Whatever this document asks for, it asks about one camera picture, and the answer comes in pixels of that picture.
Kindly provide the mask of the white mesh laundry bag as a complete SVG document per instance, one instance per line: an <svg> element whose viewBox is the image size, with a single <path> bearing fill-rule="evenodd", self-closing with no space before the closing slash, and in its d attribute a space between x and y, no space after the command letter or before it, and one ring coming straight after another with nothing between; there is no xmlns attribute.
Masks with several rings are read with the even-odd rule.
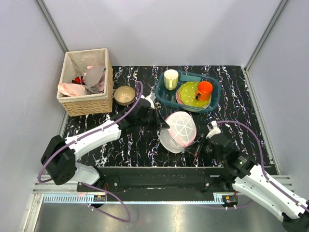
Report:
<svg viewBox="0 0 309 232"><path fill-rule="evenodd" d="M184 111L175 112L165 122L169 129L163 129L159 135L161 145L169 152L178 154L190 146L197 135L193 118Z"/></svg>

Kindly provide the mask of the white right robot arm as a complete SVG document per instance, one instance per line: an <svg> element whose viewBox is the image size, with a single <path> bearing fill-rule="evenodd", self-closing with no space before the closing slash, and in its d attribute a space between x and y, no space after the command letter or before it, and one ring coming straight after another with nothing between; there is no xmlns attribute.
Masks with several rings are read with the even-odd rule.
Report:
<svg viewBox="0 0 309 232"><path fill-rule="evenodd" d="M240 152L223 134L200 139L186 148L197 158L216 159L223 173L205 189L238 192L272 213L288 232L309 230L309 202L287 189L251 156Z"/></svg>

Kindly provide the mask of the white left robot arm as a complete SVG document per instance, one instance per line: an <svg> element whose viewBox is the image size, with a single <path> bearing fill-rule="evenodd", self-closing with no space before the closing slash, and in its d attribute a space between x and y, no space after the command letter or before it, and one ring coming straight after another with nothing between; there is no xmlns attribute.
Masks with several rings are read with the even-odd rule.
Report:
<svg viewBox="0 0 309 232"><path fill-rule="evenodd" d="M119 140L123 133L132 127L157 131L169 129L153 101L139 99L132 106L89 131L66 139L60 135L52 137L41 158L42 170L48 172L50 180L56 185L75 179L87 183L93 191L100 191L104 187L104 179L98 170L77 161L91 150Z"/></svg>

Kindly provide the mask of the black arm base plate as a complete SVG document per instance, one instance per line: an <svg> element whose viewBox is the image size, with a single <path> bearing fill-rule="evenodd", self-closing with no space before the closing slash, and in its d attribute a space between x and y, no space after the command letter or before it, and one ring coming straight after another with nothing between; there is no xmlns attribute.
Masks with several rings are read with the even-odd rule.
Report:
<svg viewBox="0 0 309 232"><path fill-rule="evenodd" d="M194 192L232 191L237 177L244 177L224 167L88 167L77 168L73 180L85 182L110 192L133 190L193 190Z"/></svg>

